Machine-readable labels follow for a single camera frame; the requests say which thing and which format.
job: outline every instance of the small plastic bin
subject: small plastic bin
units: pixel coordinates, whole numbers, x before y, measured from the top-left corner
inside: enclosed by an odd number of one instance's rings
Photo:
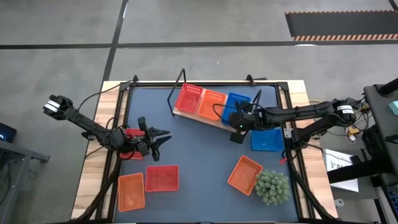
[[[255,151],[280,151],[284,149],[281,128],[251,132],[251,147]]]
[[[127,135],[131,135],[132,137],[145,135],[145,132],[141,131],[138,128],[127,128],[124,133]],[[119,157],[122,159],[128,159],[131,157],[131,154],[132,152],[120,153]],[[143,159],[143,158],[144,157],[141,155],[141,153],[136,151],[130,159]]]
[[[180,111],[195,114],[202,91],[202,87],[184,83],[175,102],[175,107]]]
[[[179,189],[178,166],[148,166],[145,191],[165,192]]]
[[[203,99],[199,106],[199,116],[210,120],[218,121],[220,117],[214,112],[213,105],[216,103],[224,105],[226,97],[227,96],[223,93],[206,90],[205,94],[203,94]],[[222,115],[224,106],[215,106],[214,109],[219,115]]]
[[[120,212],[145,207],[144,175],[142,173],[120,176],[118,188]]]
[[[262,166],[260,164],[246,156],[241,156],[228,178],[228,183],[245,195],[250,195],[257,181],[256,175],[261,171]]]
[[[225,104],[226,107],[225,107],[223,115],[222,115],[222,117],[223,117],[222,123],[224,125],[229,126],[229,122],[228,122],[229,114],[231,112],[236,112],[236,109],[235,109],[236,101],[238,103],[242,103],[243,101],[250,102],[250,100],[251,100],[251,98],[248,96],[243,96],[243,95],[239,95],[236,93],[229,93],[228,99],[226,100],[226,104]]]

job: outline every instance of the potted plant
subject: potted plant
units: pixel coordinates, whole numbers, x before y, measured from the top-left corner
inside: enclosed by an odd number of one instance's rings
[[[264,203],[278,205],[289,199],[289,178],[283,173],[277,174],[275,171],[265,170],[256,177],[255,189]]]

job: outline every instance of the concrete floor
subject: concrete floor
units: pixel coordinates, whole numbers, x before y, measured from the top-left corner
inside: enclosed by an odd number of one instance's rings
[[[110,43],[121,0],[0,0],[0,44]],[[290,40],[284,12],[391,9],[387,0],[131,0],[120,43]],[[51,94],[79,104],[97,92],[108,49],[0,50],[0,121],[18,130],[16,144],[51,154],[27,180],[13,223],[61,222],[70,218],[87,142],[81,129],[42,113]],[[302,79],[308,97],[360,98],[362,88],[396,78],[396,45],[323,47],[225,47],[118,49],[110,80],[192,80],[254,77]],[[93,117],[97,98],[81,112]],[[326,135],[322,146],[355,148]],[[372,200],[338,210],[354,222],[378,220]]]

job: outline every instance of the white paper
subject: white paper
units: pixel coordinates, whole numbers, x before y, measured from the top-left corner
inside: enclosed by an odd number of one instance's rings
[[[352,155],[349,154],[345,154],[345,153],[341,153],[341,152],[336,152],[330,149],[324,149],[324,152],[326,154],[323,154],[323,158],[325,160],[326,163],[326,170],[327,171],[331,171],[331,170],[335,170],[341,167],[346,167],[346,166],[350,166],[352,165],[351,159],[350,157]],[[345,189],[345,190],[350,190],[353,192],[359,192],[358,189],[358,180],[357,179],[353,179],[353,180],[347,180],[347,181],[342,181],[342,182],[338,182],[338,183],[334,183],[334,184],[330,184],[330,186],[332,187],[337,187],[340,189]]]

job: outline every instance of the wooden table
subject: wooden table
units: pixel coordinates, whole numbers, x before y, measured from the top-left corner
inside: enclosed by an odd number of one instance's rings
[[[119,84],[122,81],[109,81],[104,82],[102,91],[108,90],[115,85]],[[192,82],[234,82],[234,81],[192,81]],[[292,101],[292,105],[294,106],[306,106],[309,105],[307,91],[305,89],[303,80],[261,80],[256,81],[256,83],[267,83],[267,82],[287,82],[289,84],[290,91],[290,99]],[[101,94],[99,98],[98,108],[95,115],[95,122],[101,124],[105,127],[108,119],[114,116],[114,111],[116,107],[116,100],[118,98],[119,88],[115,88],[111,91]],[[282,105],[284,108],[287,107],[285,101],[285,95],[283,91],[280,91],[282,98]],[[123,120],[124,116],[124,108],[126,105],[126,97],[122,100],[122,109],[120,114],[120,123]],[[297,121],[296,125],[298,128],[304,128],[309,124],[313,123],[312,119]],[[316,140],[311,140],[311,144],[319,146],[319,142]],[[87,154],[99,148],[99,144],[96,141],[91,141],[88,144]],[[80,216],[87,206],[92,202],[96,194],[98,193],[101,180],[104,171],[104,163],[106,159],[106,149],[100,149],[98,152],[92,154],[85,160],[83,165],[83,170],[81,172],[80,183],[78,186],[75,204],[72,210],[72,218],[76,218]],[[329,214],[337,217],[337,211],[335,208],[335,202],[333,200],[333,196],[331,193],[331,188],[328,180],[328,176],[326,173],[326,168],[323,163],[322,153],[319,149],[315,149],[313,147],[308,147],[302,151],[305,170],[307,172],[308,183],[311,191],[314,193],[319,202],[324,206],[324,208],[328,211]],[[296,168],[299,170],[298,163],[295,161]],[[308,217],[307,203],[303,192],[299,188],[299,196],[300,202],[302,204],[303,216]],[[105,198],[104,203],[104,211],[108,210],[108,203],[110,196],[110,189],[107,193],[107,197]]]

